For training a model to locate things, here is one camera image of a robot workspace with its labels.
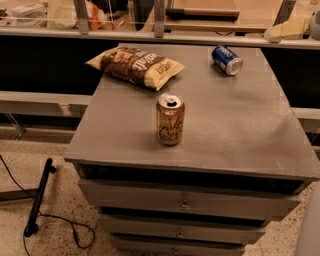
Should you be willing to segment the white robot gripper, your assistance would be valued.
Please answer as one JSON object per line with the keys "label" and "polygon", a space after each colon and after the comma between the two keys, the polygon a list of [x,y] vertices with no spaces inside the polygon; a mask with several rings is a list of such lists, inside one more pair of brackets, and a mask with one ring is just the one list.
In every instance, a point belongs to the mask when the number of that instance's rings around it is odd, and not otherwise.
{"label": "white robot gripper", "polygon": [[320,40],[320,9],[313,12],[311,20],[309,16],[295,16],[268,28],[264,32],[264,38],[272,43],[279,43],[282,39],[300,40],[309,30],[309,24],[310,36],[315,40]]}

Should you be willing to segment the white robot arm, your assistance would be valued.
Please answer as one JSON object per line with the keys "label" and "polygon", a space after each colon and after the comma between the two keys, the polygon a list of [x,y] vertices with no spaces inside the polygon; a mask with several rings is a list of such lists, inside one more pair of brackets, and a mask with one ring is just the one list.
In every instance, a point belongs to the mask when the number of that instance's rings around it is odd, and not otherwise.
{"label": "white robot arm", "polygon": [[[273,43],[294,40],[307,29],[313,39],[320,40],[320,5],[311,16],[297,16],[268,28],[264,38]],[[320,256],[320,182],[315,185],[305,210],[294,256]]]}

